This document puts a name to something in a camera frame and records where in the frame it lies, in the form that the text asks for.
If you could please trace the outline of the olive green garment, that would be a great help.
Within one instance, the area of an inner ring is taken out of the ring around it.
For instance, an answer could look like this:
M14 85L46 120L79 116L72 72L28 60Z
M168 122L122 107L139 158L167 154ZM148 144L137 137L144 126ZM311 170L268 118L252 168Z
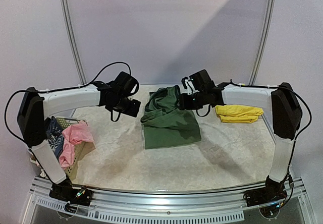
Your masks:
M194 144L201 141L201 132L192 110L180 110L180 87L161 87L149 94L140 119L144 148L159 149Z

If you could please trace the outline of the yellow shorts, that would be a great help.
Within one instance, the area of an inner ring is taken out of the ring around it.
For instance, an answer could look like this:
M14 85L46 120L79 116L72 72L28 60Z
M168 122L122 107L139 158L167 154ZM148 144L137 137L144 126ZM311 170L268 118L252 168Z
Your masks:
M245 105L217 105L215 112L222 123L243 124L257 122L264 113L262 108Z

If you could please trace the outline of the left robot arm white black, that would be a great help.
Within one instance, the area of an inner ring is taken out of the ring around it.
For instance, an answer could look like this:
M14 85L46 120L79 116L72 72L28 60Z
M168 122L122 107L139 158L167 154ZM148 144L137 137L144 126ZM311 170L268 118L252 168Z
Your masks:
M30 87L24 91L17 122L23 142L28 146L49 180L56 184L55 192L65 201L75 197L75 190L64 182L66 173L52 152L47 140L45 119L72 109L98 106L110 113L117 112L137 117L140 101L131 99L139 90L139 82L126 72L104 83L93 81L86 85L60 90L37 91Z

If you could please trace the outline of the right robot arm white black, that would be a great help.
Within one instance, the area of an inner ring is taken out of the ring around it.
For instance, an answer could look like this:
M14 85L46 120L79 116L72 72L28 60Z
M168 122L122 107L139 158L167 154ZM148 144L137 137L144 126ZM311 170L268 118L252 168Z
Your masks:
M289 83L278 86L250 86L232 81L218 85L203 69L181 80L185 89L179 96L180 110L199 110L205 105L243 105L272 113L275 151L268 178L280 183L287 176L299 133L302 109Z

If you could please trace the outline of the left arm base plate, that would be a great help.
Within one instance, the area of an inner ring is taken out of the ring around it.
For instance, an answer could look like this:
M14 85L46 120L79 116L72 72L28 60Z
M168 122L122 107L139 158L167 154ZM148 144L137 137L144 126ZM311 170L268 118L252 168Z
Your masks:
M93 191L86 187L73 187L64 185L52 185L49 196L51 198L69 202L70 204L77 204L83 206L90 206Z

